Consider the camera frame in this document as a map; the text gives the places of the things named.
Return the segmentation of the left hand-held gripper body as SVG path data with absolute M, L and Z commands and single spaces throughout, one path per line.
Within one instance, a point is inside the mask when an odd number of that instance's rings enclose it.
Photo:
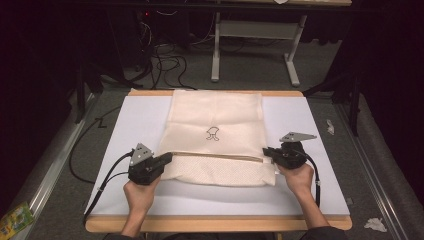
M 153 152 L 139 143 L 130 159 L 128 178 L 137 185 L 150 185 L 164 171 L 165 162 L 154 158 Z

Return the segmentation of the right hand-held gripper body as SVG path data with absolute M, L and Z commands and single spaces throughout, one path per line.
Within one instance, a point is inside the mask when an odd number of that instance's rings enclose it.
M 313 159 L 305 152 L 302 141 L 316 139 L 315 135 L 289 132 L 281 137 L 281 147 L 277 149 L 274 162 L 286 169 L 300 168 L 304 163 Z

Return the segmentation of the cream mesh laundry bag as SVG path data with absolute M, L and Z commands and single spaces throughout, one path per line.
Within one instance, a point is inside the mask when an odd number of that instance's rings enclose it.
M 162 178 L 190 184 L 273 186 L 262 96 L 219 91 L 173 93 L 157 153 L 172 161 Z

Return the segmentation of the person's right hand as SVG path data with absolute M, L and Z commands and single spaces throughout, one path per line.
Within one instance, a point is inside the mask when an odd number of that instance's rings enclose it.
M 311 196 L 311 185 L 314 170 L 308 164 L 296 169 L 286 169 L 279 166 L 279 171 L 286 179 L 287 186 L 296 197 Z

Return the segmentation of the person's left hand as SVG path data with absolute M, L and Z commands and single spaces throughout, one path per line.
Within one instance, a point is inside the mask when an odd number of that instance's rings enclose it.
M 153 204 L 155 189 L 160 182 L 156 178 L 150 185 L 138 185 L 133 181 L 128 181 L 123 189 L 129 206 L 131 215 L 144 215 Z

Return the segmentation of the white table mat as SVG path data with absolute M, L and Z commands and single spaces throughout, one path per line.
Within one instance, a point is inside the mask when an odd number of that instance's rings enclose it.
M 142 143 L 155 151 L 170 109 L 169 96 L 127 96 L 106 149 L 96 180 L 96 187 L 112 171 L 92 216 L 126 216 L 128 204 L 123 185 L 128 181 L 129 160 L 116 160 Z M 312 134 L 302 143 L 305 152 L 318 167 L 323 214 L 331 217 L 350 214 L 327 152 L 319 136 L 309 104 L 304 97 L 265 96 L 262 100 L 267 144 L 280 145 L 279 139 L 289 132 Z M 163 179 L 155 191 L 151 216 L 298 216 L 299 204 L 282 175 L 276 184 L 262 187 L 218 187 L 194 185 Z

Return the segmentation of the wooden table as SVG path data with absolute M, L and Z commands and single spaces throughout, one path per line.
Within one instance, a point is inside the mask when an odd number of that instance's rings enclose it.
M 169 96 L 169 90 L 133 90 L 128 96 Z M 304 97 L 299 91 L 265 91 L 265 96 Z M 349 230 L 352 227 L 348 216 L 327 216 L 334 227 Z M 85 228 L 89 232 L 112 233 L 122 229 L 126 216 L 87 217 Z M 303 230 L 306 227 L 302 213 L 298 216 L 151 216 L 148 213 L 143 224 L 145 232 L 281 232 Z

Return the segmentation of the black metal stand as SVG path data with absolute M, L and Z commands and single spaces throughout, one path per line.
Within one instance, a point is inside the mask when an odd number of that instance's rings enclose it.
M 354 136 L 358 135 L 358 113 L 361 79 L 357 74 L 342 73 L 329 78 L 324 82 L 302 92 L 305 97 L 310 97 L 318 92 L 332 90 L 331 100 L 333 103 L 349 103 L 348 126 Z
M 97 94 L 103 92 L 103 85 L 100 80 L 100 74 L 96 65 L 92 63 L 81 64 L 77 70 L 77 117 L 75 120 L 76 123 L 80 123 L 86 113 L 85 87 L 88 87 L 91 93 Z

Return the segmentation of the person's dark sleeve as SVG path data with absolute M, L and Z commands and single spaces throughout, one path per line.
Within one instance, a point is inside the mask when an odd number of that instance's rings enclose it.
M 343 230 L 331 226 L 311 228 L 300 240 L 348 240 Z

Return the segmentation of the large crumpled white paper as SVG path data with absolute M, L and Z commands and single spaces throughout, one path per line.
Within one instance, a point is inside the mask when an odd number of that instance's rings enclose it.
M 370 218 L 365 223 L 366 229 L 372 229 L 379 232 L 387 232 L 387 228 L 384 226 L 381 218 Z

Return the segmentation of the green printed packet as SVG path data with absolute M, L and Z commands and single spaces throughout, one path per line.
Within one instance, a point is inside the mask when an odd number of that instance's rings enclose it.
M 0 219 L 0 240 L 9 240 L 34 221 L 27 202 L 22 202 Z

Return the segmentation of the metal floor rail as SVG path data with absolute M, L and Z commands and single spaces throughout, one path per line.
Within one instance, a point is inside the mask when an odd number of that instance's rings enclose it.
M 406 231 L 398 218 L 398 214 L 394 209 L 392 201 L 388 197 L 374 168 L 372 167 L 359 137 L 353 133 L 353 130 L 349 125 L 349 119 L 345 108 L 340 104 L 336 104 L 334 108 L 340 117 L 342 125 L 346 129 L 357 154 L 359 155 L 361 167 L 365 172 L 365 179 L 368 183 L 368 186 L 370 187 L 374 200 L 376 201 L 376 204 L 382 214 L 390 235 L 392 236 L 393 240 L 409 240 L 409 237 L 407 236 Z
M 65 169 L 71 149 L 74 147 L 99 98 L 100 94 L 94 93 L 90 93 L 84 98 L 86 113 L 82 116 L 80 122 L 76 123 L 76 98 L 71 97 L 71 114 L 54 136 L 13 201 L 13 204 L 27 202 L 34 216 L 34 221 L 12 237 L 11 240 L 29 240 L 31 238 L 31 234 Z

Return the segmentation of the white desk frame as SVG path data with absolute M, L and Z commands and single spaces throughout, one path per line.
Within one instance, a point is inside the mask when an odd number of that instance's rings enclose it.
M 225 2 L 241 4 L 259 4 L 265 7 L 306 7 L 317 10 L 319 7 L 349 7 L 352 0 L 216 0 L 219 5 Z M 307 13 L 301 13 L 296 21 L 265 22 L 261 20 L 222 20 L 221 13 L 215 14 L 214 52 L 212 57 L 211 81 L 220 79 L 220 40 L 223 37 L 241 37 L 254 39 L 290 40 L 291 49 L 283 54 L 288 70 L 289 80 L 293 87 L 299 87 L 300 81 L 294 65 L 294 56 L 299 45 L 306 21 Z

